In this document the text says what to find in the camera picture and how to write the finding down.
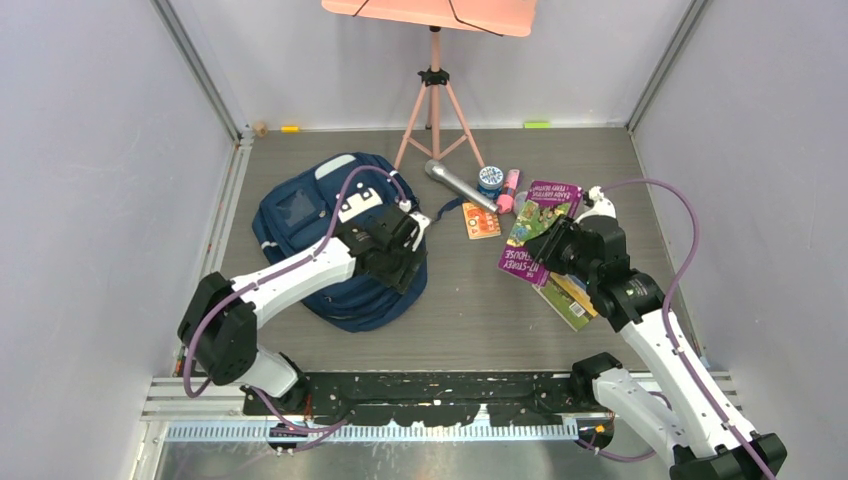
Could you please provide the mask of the purple magenta booklet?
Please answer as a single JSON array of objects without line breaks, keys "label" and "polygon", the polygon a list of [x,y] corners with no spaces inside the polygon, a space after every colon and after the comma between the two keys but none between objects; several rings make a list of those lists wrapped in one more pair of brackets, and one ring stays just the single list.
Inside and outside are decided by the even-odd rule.
[{"label": "purple magenta booklet", "polygon": [[548,272],[533,261],[525,242],[544,233],[559,216],[573,216],[582,193],[583,189],[574,184],[534,180],[518,210],[498,267],[519,280],[542,285]]}]

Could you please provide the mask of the navy blue student backpack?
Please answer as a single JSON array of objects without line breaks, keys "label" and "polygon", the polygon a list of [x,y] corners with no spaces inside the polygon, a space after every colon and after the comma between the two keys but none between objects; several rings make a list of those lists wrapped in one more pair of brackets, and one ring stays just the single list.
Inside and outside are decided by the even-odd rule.
[{"label": "navy blue student backpack", "polygon": [[[283,261],[321,240],[344,181],[360,166],[374,169],[357,174],[346,196],[373,193],[377,199],[353,217],[355,222],[378,216],[386,204],[397,202],[396,185],[419,207],[412,187],[384,157],[363,152],[337,154],[277,185],[259,203],[252,229],[269,263]],[[372,331],[402,316],[421,297],[427,282],[426,265],[421,266],[405,294],[369,276],[355,276],[306,297],[302,304],[347,332]]]}]

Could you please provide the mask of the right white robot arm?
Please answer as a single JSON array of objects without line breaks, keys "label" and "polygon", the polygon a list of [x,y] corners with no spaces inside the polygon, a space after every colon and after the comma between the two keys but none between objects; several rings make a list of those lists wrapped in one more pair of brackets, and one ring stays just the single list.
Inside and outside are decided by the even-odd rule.
[{"label": "right white robot arm", "polygon": [[651,276],[631,267],[616,218],[560,216],[525,247],[546,270],[585,285],[594,309],[638,354],[668,401],[662,404],[603,352],[572,367],[577,406],[613,411],[665,462],[672,479],[776,478],[787,457],[783,442],[758,433],[688,357],[690,345],[667,297]]}]

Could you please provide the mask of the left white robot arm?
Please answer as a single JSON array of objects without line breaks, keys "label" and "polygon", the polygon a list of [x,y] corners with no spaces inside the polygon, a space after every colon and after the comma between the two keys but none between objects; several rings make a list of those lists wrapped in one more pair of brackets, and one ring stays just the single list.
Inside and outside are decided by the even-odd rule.
[{"label": "left white robot arm", "polygon": [[298,412],[307,398],[300,370],[259,344],[265,323],[306,297],[356,276],[369,275],[406,292],[426,258],[431,219],[388,206],[364,223],[333,220],[314,245],[252,274],[202,278],[178,327],[186,362],[196,362],[208,384],[244,384],[268,395],[280,412]]}]

